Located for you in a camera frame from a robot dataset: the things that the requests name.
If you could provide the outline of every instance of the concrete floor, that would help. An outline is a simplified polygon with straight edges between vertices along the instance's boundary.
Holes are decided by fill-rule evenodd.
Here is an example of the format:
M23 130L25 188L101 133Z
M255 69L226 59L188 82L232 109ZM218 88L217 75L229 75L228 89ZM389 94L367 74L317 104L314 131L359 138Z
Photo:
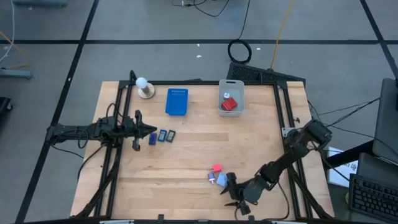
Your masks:
M398 2L367 0L386 40L398 39ZM218 12L225 0L203 6ZM65 8L16 7L16 39L79 40L93 0L69 0ZM275 39L288 0L252 0L243 39ZM91 39L165 40L235 39L246 1L231 0L218 18L194 7L172 7L168 0L100 0L88 33ZM0 2L0 30L11 37L11 5ZM360 1L295 1L282 39L377 40ZM0 135L0 223L15 221L32 175L77 45L21 44L32 61L31 80L0 78L0 96L13 99L14 110ZM5 52L0 45L0 55ZM268 68L274 44L252 44L249 65ZM398 45L389 45L398 59ZM60 123L88 124L93 119L103 81L127 79L130 69L150 80L219 80L229 67L226 44L86 44L78 62ZM234 55L245 57L236 46ZM2 67L23 62L12 49ZM274 70L307 79L307 96L319 113L377 98L383 78L394 78L380 45L290 45L279 47ZM347 112L322 117L332 122ZM373 135L377 103L339 125ZM331 146L349 149L369 138L332 129ZM75 142L59 147L77 152ZM82 159L50 150L26 221L69 216Z

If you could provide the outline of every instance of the light blue object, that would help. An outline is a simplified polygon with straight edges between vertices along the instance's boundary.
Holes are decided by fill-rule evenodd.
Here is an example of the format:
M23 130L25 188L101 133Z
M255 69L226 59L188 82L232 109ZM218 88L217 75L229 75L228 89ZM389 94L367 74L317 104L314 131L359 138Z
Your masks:
M224 173L220 172L218 174L218 178L217 178L216 184L225 187L226 186L226 180L227 180L226 175Z
M209 173L209 181L210 181L212 184L214 184L214 180L215 180L214 173Z
M169 88L167 90L166 113L175 116L185 116L188 109L188 90Z

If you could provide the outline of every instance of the blue container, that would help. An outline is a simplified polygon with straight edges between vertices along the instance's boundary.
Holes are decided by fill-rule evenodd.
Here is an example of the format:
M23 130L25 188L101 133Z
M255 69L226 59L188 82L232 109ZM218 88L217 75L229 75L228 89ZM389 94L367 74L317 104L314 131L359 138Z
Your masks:
M185 116L188 108L188 90L169 88L167 91L166 113Z

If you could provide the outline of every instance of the red object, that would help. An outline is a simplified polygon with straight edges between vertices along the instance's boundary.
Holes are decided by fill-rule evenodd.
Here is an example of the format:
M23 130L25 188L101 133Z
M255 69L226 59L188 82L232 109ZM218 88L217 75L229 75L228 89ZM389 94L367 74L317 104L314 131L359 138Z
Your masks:
M220 172L221 171L221 164L213 165L213 172Z
M222 108L223 110L230 111L230 110L232 110L233 108L235 108L237 105L238 105L237 102L234 100L234 98L231 97L231 98L226 99L226 100L221 104L221 108Z

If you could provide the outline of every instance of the small blue box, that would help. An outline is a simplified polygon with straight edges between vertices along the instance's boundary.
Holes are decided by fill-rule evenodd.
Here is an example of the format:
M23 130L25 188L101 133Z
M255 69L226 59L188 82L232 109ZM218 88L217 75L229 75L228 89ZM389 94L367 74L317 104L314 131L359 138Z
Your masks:
M169 115L185 116L188 109L188 90L169 88L167 90L166 113Z
M220 172L218 174L216 184L225 187L227 179L228 179L227 176L224 173Z
M149 144L150 145L156 144L156 133L151 133L149 135Z
M159 131L159 138L157 138L157 140L158 140L158 141L164 142L165 139L166 139L166 135L167 135L167 131L161 129L161 130Z

